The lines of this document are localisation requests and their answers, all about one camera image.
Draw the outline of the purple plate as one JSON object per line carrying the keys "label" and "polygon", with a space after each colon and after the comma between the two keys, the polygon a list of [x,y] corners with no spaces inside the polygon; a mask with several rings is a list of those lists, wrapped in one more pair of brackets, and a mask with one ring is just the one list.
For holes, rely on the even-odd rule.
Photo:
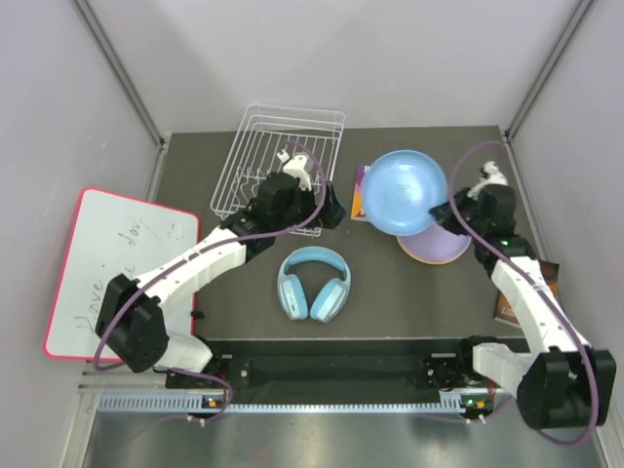
{"label": "purple plate", "polygon": [[431,225],[417,234],[398,236],[397,241],[401,249],[411,258],[430,260],[460,258],[472,244],[469,236],[453,234],[438,224]]}

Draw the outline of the white wire dish rack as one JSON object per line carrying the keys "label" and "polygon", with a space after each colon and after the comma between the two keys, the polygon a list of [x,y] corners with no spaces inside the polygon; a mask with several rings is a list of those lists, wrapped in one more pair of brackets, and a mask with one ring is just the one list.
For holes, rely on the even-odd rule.
{"label": "white wire dish rack", "polygon": [[246,108],[211,200],[221,219],[243,209],[260,183],[294,156],[313,153],[319,164],[310,171],[320,192],[319,171],[333,179],[345,114],[337,110],[253,103]]}

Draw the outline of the blue plate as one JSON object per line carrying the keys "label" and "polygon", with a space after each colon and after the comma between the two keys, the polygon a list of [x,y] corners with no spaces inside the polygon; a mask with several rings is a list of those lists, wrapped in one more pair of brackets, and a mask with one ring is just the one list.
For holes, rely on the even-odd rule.
{"label": "blue plate", "polygon": [[366,220],[398,237],[418,234],[435,223],[430,210],[448,200],[442,167],[415,150],[389,152],[370,164],[361,184]]}

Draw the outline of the orange plate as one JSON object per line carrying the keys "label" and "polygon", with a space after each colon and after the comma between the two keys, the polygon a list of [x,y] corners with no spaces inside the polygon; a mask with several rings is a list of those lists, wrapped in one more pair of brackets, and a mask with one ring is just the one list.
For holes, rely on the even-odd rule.
{"label": "orange plate", "polygon": [[445,259],[445,260],[430,260],[430,259],[425,259],[425,258],[413,257],[412,259],[416,260],[417,262],[427,264],[427,265],[442,266],[442,265],[451,264],[455,262],[458,258],[451,258],[451,259]]}

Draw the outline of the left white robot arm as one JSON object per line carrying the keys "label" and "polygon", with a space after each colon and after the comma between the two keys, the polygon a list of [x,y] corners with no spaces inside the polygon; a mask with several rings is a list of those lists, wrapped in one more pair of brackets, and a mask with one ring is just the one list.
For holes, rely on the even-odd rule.
{"label": "left white robot arm", "polygon": [[135,373],[164,368],[187,373],[200,386],[215,384],[219,360],[202,338],[169,331],[166,309],[250,262],[276,237],[300,228],[334,229],[345,216],[331,182],[323,181],[319,191],[305,190],[299,177],[270,174],[243,209],[199,244],[135,279],[119,274],[108,282],[95,328],[95,368],[103,368],[101,351],[109,348]]}

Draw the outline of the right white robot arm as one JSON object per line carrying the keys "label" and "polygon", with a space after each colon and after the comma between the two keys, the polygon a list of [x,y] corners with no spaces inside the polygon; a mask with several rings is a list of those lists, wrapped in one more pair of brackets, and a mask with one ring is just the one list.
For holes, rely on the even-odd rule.
{"label": "right white robot arm", "polygon": [[494,338],[463,340],[455,374],[475,386],[488,378],[517,402],[532,429],[605,424],[616,374],[607,350],[596,350],[565,316],[530,242],[516,232],[516,194],[494,183],[459,190],[430,214],[447,231],[467,234],[475,258],[511,306],[528,346],[512,351]]}

